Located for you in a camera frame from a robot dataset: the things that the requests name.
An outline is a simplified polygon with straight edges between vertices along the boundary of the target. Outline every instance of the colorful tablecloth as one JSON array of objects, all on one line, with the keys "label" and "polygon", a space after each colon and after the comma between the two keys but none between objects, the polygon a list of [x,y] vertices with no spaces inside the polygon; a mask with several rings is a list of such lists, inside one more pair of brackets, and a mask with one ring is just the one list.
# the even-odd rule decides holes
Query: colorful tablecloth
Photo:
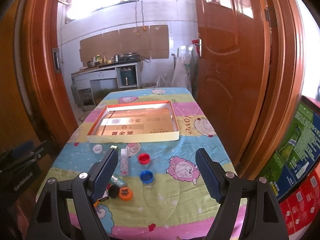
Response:
[{"label": "colorful tablecloth", "polygon": [[[205,236],[219,209],[210,198],[195,162],[195,152],[204,148],[212,160],[226,171],[235,172],[214,129],[204,116],[190,92],[185,88],[141,89],[109,94],[74,132],[49,170],[46,180],[73,179],[80,172],[89,171],[102,159],[95,154],[94,144],[88,142],[87,133],[106,105],[170,100],[173,103],[180,128],[177,141],[152,143],[117,143],[127,148],[129,176],[123,177],[133,191],[130,201],[108,199],[97,206],[98,215],[108,234],[128,240],[174,240]],[[107,150],[111,144],[103,144]],[[137,160],[140,153],[151,156],[149,165]],[[139,174],[143,170],[154,173],[150,184],[142,184]],[[119,165],[115,175],[119,176]],[[70,218],[79,226],[72,200],[68,200]],[[231,239],[237,239],[245,214],[246,200],[241,201],[237,222]]]}]

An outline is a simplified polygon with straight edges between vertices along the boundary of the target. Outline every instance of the white plastic bag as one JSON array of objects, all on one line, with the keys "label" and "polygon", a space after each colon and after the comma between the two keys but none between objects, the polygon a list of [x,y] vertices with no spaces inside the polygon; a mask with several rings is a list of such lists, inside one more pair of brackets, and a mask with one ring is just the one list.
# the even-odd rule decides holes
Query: white plastic bag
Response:
[{"label": "white plastic bag", "polygon": [[188,76],[186,67],[182,62],[182,58],[180,57],[177,57],[176,68],[173,73],[171,87],[184,87],[191,92],[190,77]]},{"label": "white plastic bag", "polygon": [[164,80],[163,76],[159,76],[157,80],[156,88],[168,88],[168,83]]}]

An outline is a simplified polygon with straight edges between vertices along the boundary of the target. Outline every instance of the red bottle cap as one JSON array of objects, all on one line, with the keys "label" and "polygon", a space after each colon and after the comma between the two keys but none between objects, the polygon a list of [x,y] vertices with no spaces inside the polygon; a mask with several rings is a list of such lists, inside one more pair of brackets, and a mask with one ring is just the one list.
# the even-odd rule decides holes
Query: red bottle cap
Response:
[{"label": "red bottle cap", "polygon": [[147,153],[141,153],[138,156],[138,161],[143,165],[148,164],[150,162],[150,160],[151,160],[150,155]]}]

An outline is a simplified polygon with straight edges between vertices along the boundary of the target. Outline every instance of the white bottle cap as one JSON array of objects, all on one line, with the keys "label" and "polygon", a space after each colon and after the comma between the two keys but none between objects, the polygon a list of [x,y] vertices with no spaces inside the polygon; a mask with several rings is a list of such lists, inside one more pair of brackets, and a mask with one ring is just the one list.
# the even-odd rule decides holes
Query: white bottle cap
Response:
[{"label": "white bottle cap", "polygon": [[102,153],[102,145],[101,144],[96,144],[92,150],[94,151],[94,153],[99,154]]}]

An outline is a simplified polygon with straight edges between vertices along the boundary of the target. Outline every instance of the pipe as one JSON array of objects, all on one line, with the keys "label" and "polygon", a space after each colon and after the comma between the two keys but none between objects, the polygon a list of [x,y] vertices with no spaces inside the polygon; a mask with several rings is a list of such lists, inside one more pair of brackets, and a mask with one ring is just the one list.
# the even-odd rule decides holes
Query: pipe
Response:
[{"label": "pipe", "polygon": [[62,3],[62,4],[64,4],[64,5],[70,5],[70,3],[65,2],[65,1],[62,1],[62,0],[58,0],[58,2],[59,2],[59,3]]}]

